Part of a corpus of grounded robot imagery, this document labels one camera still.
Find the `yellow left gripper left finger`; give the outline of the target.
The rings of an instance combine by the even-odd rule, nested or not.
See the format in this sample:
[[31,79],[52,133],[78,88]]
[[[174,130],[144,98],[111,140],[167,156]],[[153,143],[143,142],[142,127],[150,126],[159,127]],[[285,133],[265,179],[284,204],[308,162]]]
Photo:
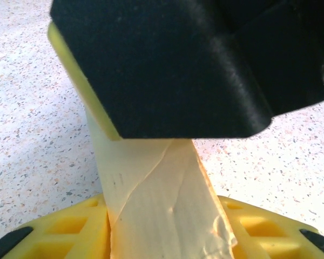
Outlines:
[[27,222],[0,238],[0,258],[110,258],[103,195]]

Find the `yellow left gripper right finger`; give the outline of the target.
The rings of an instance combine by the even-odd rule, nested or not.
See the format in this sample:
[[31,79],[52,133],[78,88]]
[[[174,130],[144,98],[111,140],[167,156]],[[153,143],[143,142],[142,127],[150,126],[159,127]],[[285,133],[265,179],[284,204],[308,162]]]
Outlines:
[[324,236],[305,223],[228,197],[218,197],[240,259],[324,259]]

